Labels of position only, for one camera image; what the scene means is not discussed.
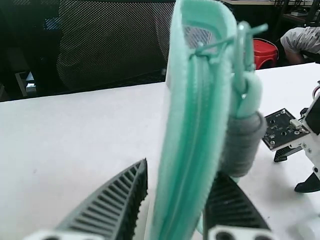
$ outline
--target rolled velcro strap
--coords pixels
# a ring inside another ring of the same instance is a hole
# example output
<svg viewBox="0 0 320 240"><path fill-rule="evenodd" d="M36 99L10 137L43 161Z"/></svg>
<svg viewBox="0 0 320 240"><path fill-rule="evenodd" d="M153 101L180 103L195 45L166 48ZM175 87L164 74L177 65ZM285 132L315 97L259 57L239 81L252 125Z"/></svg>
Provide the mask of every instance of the rolled velcro strap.
<svg viewBox="0 0 320 240"><path fill-rule="evenodd" d="M220 159L220 170L234 178L246 175L253 164L259 142L266 129L266 120L259 112L247 118L230 117Z"/></svg>

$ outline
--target circuit board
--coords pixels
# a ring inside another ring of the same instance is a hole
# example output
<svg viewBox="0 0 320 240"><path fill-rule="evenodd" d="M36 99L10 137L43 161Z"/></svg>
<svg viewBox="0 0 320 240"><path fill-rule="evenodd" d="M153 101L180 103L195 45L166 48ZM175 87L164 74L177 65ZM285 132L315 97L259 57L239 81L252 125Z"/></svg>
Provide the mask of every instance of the circuit board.
<svg viewBox="0 0 320 240"><path fill-rule="evenodd" d="M294 140L309 134L309 131L285 108L265 117L267 129L263 142L276 151L287 147Z"/></svg>

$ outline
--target black mesh chair back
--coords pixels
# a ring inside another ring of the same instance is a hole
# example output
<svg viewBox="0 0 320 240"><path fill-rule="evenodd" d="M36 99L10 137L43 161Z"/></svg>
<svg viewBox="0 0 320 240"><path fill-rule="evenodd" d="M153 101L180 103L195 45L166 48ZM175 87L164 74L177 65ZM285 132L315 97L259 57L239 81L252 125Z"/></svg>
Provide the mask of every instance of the black mesh chair back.
<svg viewBox="0 0 320 240"><path fill-rule="evenodd" d="M174 0L0 2L41 95L165 79Z"/></svg>

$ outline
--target red plastic stool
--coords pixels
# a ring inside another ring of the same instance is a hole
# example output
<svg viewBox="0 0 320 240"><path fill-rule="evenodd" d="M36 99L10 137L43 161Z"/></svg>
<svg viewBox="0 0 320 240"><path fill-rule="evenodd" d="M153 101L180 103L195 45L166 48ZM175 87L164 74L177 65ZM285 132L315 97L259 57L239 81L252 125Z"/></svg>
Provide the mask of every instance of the red plastic stool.
<svg viewBox="0 0 320 240"><path fill-rule="evenodd" d="M275 45L272 45L268 41L263 39L253 40L254 49L254 63L255 69L260 69L264 64L268 63L268 66L275 67L278 58L278 49Z"/></svg>

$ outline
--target desk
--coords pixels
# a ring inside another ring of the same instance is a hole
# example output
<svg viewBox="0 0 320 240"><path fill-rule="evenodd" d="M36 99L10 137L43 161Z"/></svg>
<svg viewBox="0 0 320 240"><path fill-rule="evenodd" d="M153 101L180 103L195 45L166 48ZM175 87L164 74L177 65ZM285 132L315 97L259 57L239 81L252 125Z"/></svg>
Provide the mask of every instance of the desk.
<svg viewBox="0 0 320 240"><path fill-rule="evenodd" d="M298 116L312 102L319 72L314 63L257 71L262 113L286 107ZM154 190L164 89L155 83L0 103L0 239L54 228L96 188L144 157ZM239 185L280 240L298 240L292 226L320 212L320 192L294 192L312 164L303 152L279 164L273 156L261 144Z"/></svg>
<svg viewBox="0 0 320 240"><path fill-rule="evenodd" d="M224 3L227 4L231 4L231 5L268 5L268 6L272 6L275 5L275 1L271 1L271 0L260 0L260 1L250 1L250 0L221 0ZM295 5L294 1L290 1L289 2L290 6ZM303 1L300 3L300 6L311 6L312 5L312 1Z"/></svg>

